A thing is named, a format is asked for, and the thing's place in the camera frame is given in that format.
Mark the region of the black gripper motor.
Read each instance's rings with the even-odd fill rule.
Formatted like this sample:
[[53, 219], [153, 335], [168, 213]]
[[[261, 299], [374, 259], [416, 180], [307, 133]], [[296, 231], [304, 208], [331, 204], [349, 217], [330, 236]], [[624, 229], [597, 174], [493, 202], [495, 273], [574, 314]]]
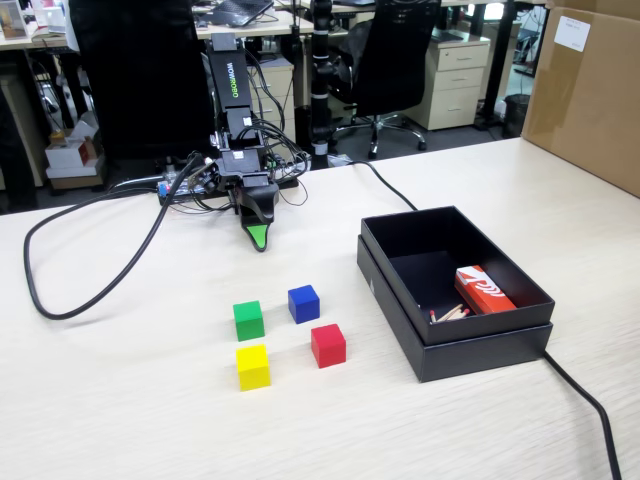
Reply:
[[225, 180], [225, 189], [238, 201], [241, 227], [253, 247], [264, 252], [268, 246], [268, 230], [275, 218], [279, 188], [267, 171], [232, 175]]

